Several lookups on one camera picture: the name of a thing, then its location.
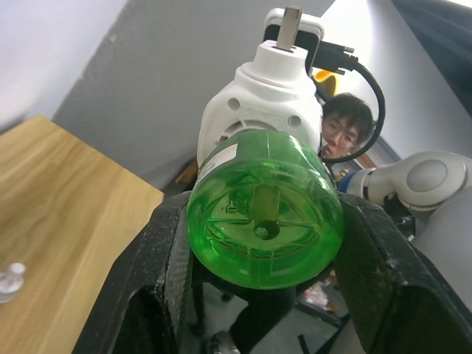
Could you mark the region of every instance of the man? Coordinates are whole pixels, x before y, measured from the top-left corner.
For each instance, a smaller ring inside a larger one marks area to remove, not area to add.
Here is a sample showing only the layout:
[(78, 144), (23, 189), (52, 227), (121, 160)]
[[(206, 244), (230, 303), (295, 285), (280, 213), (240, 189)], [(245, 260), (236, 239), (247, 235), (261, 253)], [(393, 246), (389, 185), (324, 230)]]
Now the man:
[[(322, 135), (327, 142), (325, 157), (347, 155), (368, 137), (373, 127), (366, 103), (351, 94), (339, 94), (323, 105)], [(229, 332), (219, 332), (204, 344), (206, 354), (249, 354), (255, 345), (295, 306), (297, 296), (323, 279), (319, 274), (297, 287), (253, 290), (230, 284), (206, 270), (194, 257), (193, 284), (210, 282), (217, 288), (248, 302)]]

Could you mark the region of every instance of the cable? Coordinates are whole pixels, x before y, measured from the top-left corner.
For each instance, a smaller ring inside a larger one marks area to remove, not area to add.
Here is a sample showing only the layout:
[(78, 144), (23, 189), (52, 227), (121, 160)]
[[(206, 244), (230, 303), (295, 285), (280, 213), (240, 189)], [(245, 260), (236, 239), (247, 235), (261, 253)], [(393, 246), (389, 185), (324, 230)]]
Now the cable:
[[(360, 155), (363, 155), (368, 151), (377, 141), (377, 138), (381, 135), (382, 127), (385, 121), (385, 96), (382, 92), (381, 87), (378, 85), (377, 80), (367, 70), (365, 66), (358, 62), (358, 58), (349, 55), (353, 49), (345, 46), (339, 46), (328, 42), (321, 42), (316, 53), (316, 57), (313, 60), (313, 66), (316, 68), (328, 70), (330, 72), (337, 72), (338, 74), (344, 74), (341, 69), (349, 71), (356, 70), (370, 85), (374, 91), (375, 97), (377, 98), (378, 104), (378, 118), (375, 124), (375, 129), (371, 135), (369, 141), (361, 149), (352, 153), (348, 156), (340, 157), (337, 159), (326, 159), (322, 158), (322, 161), (327, 164), (339, 164), (342, 162), (348, 162), (353, 159), (357, 159)], [(322, 96), (327, 96), (325, 92), (321, 92), (319, 96), (326, 102)]]

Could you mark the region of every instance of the yellow object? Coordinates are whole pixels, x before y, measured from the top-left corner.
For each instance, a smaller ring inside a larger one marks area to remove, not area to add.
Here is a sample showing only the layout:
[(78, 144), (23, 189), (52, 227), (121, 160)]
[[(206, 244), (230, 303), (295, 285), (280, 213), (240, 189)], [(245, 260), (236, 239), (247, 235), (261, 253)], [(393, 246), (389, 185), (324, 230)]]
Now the yellow object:
[(111, 265), (163, 194), (53, 122), (0, 136), (0, 261), (26, 266), (0, 304), (1, 352), (70, 353)]
[(338, 93), (338, 75), (327, 70), (320, 70), (313, 75), (313, 78), (330, 96)]

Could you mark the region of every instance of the green bottle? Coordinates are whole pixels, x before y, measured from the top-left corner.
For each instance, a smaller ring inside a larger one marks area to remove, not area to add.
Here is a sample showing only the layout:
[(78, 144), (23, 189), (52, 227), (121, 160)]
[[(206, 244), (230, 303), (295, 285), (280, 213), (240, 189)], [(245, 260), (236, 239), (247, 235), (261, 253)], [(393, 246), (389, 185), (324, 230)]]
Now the green bottle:
[(316, 276), (341, 245), (343, 221), (316, 153), (276, 131), (247, 131), (219, 144), (187, 206), (195, 256), (220, 278), (254, 289)]

